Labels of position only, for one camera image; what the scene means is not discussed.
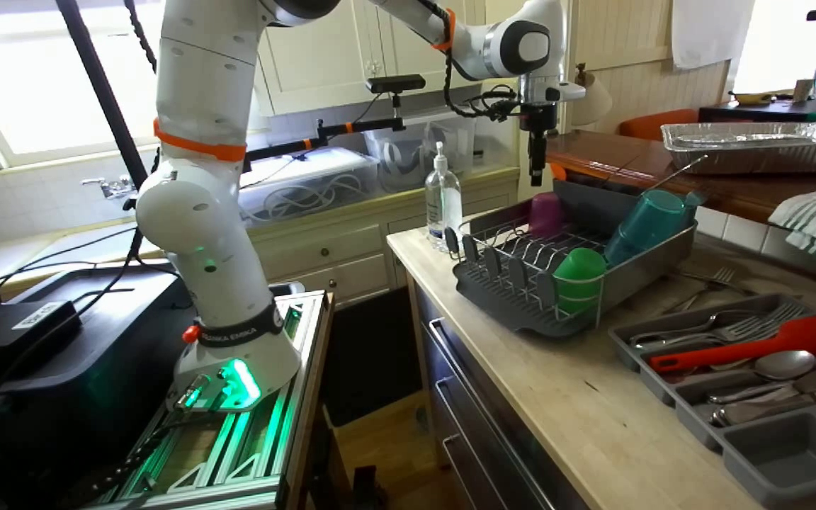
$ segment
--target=red utensil handle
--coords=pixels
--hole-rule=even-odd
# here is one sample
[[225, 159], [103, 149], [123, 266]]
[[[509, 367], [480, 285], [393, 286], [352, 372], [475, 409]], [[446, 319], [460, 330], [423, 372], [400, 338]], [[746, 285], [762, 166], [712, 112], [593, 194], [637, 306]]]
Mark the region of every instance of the red utensil handle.
[[773, 338], [766, 338], [766, 341], [713, 346], [713, 350], [699, 350], [699, 353], [658, 354], [658, 358], [648, 358], [648, 367], [658, 375], [681, 375], [681, 372], [696, 372], [705, 367], [738, 363], [746, 358], [750, 361], [750, 358], [762, 358], [772, 353], [789, 353], [789, 350], [808, 350], [816, 354], [816, 314], [789, 320], [780, 326]]

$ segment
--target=clear plastic bottle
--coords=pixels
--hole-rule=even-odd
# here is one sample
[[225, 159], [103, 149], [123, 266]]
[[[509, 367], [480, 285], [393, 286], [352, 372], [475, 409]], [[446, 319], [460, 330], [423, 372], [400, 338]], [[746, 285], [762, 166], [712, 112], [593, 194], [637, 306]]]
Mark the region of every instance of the clear plastic bottle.
[[461, 224], [461, 181], [449, 171], [446, 149], [436, 143], [433, 171], [424, 181], [429, 187], [429, 234], [441, 239], [451, 227], [460, 235]]

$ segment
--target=window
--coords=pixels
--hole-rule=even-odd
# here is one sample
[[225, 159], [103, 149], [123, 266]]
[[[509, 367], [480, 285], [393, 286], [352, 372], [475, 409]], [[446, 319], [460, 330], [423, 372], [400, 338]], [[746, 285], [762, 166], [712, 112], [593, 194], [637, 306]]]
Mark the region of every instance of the window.
[[[161, 6], [135, 0], [151, 47]], [[155, 75], [120, 0], [79, 0], [131, 133], [151, 144]], [[0, 0], [0, 168], [107, 154], [113, 136], [53, 0]]]
[[816, 0], [756, 0], [738, 62], [733, 91], [793, 91], [796, 81], [816, 75]]

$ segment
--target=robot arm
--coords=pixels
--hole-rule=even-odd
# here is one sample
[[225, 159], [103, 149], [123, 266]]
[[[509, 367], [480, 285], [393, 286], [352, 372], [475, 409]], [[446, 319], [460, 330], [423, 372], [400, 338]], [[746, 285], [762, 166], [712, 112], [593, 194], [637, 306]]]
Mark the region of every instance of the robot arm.
[[[522, 127], [532, 166], [565, 100], [565, 0], [528, 0], [497, 27], [461, 27], [433, 0], [375, 0], [451, 58], [470, 81], [522, 78]], [[259, 44], [270, 27], [301, 27], [337, 0], [167, 0], [158, 58], [161, 163], [138, 191], [143, 234], [161, 246], [198, 320], [175, 368], [182, 409], [247, 411], [301, 368], [264, 266], [237, 217]]]

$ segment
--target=cutlery tray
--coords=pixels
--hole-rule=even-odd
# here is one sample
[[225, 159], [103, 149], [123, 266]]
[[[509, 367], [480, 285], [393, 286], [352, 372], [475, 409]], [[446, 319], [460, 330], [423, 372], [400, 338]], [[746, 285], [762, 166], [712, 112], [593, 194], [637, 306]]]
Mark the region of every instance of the cutlery tray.
[[593, 326], [603, 313], [670, 275], [694, 245], [694, 224], [664, 245], [607, 269], [602, 300], [593, 313], [565, 314], [555, 303], [552, 269], [573, 246], [603, 249], [616, 227], [628, 217], [637, 194], [562, 181], [566, 229], [555, 239], [531, 235], [531, 201], [475, 217], [461, 239], [449, 234], [446, 245], [460, 263], [457, 289], [512, 333], [538, 338], [570, 338]]
[[[645, 324], [613, 330], [616, 354], [624, 367], [637, 372], [643, 387], [667, 404], [678, 419], [712, 452], [722, 457], [726, 470], [766, 508], [816, 508], [816, 404], [776, 411], [772, 418], [743, 419], [733, 426], [713, 426], [716, 404], [712, 395], [762, 384], [762, 377], [743, 368], [721, 368], [712, 375], [660, 377], [643, 353], [633, 346], [645, 333], [699, 330], [716, 314], [713, 330], [740, 324], [750, 314], [772, 314], [786, 300], [800, 296], [756, 296], [722, 306], [667, 314]], [[767, 320], [762, 333], [743, 338], [772, 338], [781, 320]]]

